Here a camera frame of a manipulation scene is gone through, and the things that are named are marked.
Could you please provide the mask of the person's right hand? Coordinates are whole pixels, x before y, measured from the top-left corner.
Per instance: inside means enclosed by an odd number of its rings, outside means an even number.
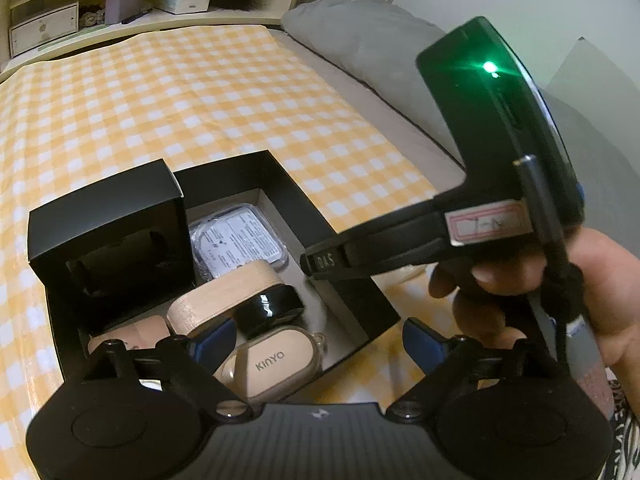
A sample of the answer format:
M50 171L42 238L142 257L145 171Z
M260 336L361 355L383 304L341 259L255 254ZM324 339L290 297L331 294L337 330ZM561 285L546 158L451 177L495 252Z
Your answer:
M585 313L604 365L612 370L631 404L639 396L639 259L603 233L582 228L567 242L561 276L536 245L506 260L473 266L472 278L488 294L518 296L541 290L553 313L568 303Z

